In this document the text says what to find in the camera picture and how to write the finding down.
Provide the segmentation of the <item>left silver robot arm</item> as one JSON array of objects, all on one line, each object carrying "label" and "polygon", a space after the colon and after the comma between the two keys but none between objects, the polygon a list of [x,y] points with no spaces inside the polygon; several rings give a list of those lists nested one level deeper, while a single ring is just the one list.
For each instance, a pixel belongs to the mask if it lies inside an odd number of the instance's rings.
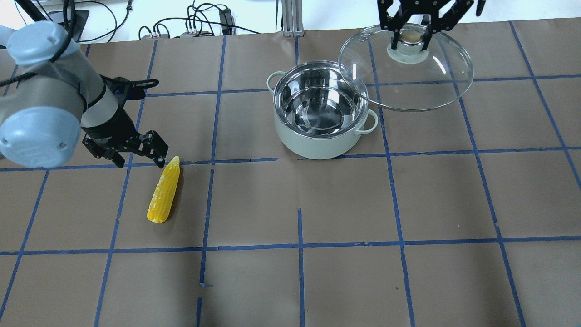
[{"label": "left silver robot arm", "polygon": [[53,169],[69,162],[81,142],[118,168],[125,165],[122,153],[164,167],[166,142],[153,130],[139,133],[124,109],[158,80],[102,76],[65,28],[47,20],[19,30],[2,26],[1,45],[23,69],[6,81],[15,91],[1,98],[1,155],[7,160]]}]

